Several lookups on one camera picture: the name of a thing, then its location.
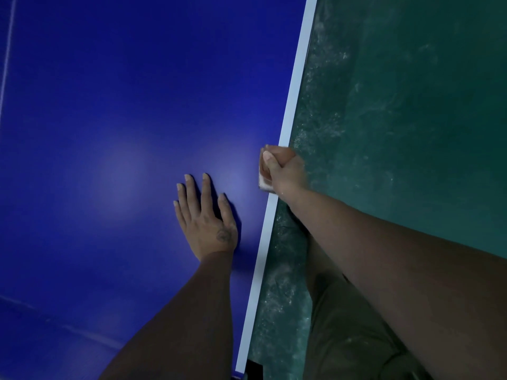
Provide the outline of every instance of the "green floor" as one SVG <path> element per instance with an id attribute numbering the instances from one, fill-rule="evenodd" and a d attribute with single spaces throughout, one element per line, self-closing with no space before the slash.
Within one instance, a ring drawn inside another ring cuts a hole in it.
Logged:
<path id="1" fill-rule="evenodd" d="M 318 0 L 291 144 L 314 189 L 507 257 L 507 0 Z M 306 241 L 278 205 L 249 358 L 301 378 Z"/>

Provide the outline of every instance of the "white stripe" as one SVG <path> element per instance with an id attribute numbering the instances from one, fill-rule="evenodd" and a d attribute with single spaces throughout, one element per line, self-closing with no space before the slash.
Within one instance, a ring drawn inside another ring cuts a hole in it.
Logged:
<path id="1" fill-rule="evenodd" d="M 308 53 L 308 45 L 310 44 L 310 35 L 312 32 L 316 5 L 317 0 L 306 0 L 301 32 L 299 34 L 298 49 L 295 53 L 294 68 L 292 69 L 287 103 L 285 105 L 285 114 L 283 115 L 280 140 L 278 141 L 278 145 L 281 146 L 288 146 L 290 133 L 292 132 L 295 106 L 298 102 L 301 79 L 303 78 L 303 69 L 305 67 L 306 55 Z M 239 373 L 245 372 L 246 359 L 248 357 L 248 350 L 250 349 L 252 330 L 254 329 L 257 304 L 259 302 L 259 294 L 261 292 L 262 277 L 264 275 L 264 267 L 266 266 L 266 257 L 268 255 L 271 232 L 273 231 L 277 203 L 278 196 L 270 193 L 268 205 L 266 206 L 266 214 L 264 215 L 264 223 L 262 226 L 261 240 L 259 242 L 259 251 L 257 252 L 255 270 L 253 272 L 250 297 L 248 298 L 248 306 L 246 307 L 245 323 L 243 325 L 243 333 L 239 344 L 238 360 L 236 361 L 236 371 Z"/>
<path id="2" fill-rule="evenodd" d="M 14 27 L 14 14 L 16 12 L 16 2 L 17 0 L 12 0 L 11 16 L 9 18 L 9 30 L 7 31 L 7 46 L 5 48 L 5 58 L 3 59 L 2 85 L 0 86 L 0 129 L 2 128 L 3 96 L 5 95 L 5 84 L 7 82 L 7 69 L 9 68 L 9 57 L 11 55 L 11 38 L 12 38 L 12 28 Z"/>

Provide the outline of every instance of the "green shorts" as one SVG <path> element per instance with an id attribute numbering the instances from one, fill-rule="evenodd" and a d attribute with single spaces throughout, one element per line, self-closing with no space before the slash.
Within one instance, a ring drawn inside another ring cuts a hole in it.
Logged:
<path id="1" fill-rule="evenodd" d="M 430 378 L 352 284 L 321 274 L 315 291 L 304 380 Z"/>

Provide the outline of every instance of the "person's left arm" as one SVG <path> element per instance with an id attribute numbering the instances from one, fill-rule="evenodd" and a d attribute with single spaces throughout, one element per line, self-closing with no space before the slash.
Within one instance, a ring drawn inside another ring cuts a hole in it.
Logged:
<path id="1" fill-rule="evenodd" d="M 225 195 L 223 220 L 213 214 L 211 181 L 203 175 L 201 204 L 195 183 L 178 184 L 176 216 L 199 268 L 187 284 L 123 347 L 99 380 L 231 377 L 232 316 L 229 292 L 236 222 Z"/>

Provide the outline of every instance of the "leg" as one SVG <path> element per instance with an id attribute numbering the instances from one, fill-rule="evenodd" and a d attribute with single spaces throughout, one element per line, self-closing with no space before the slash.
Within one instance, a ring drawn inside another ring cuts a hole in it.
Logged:
<path id="1" fill-rule="evenodd" d="M 313 311 L 303 379 L 423 378 L 416 377 L 413 356 L 312 237 L 306 280 Z"/>

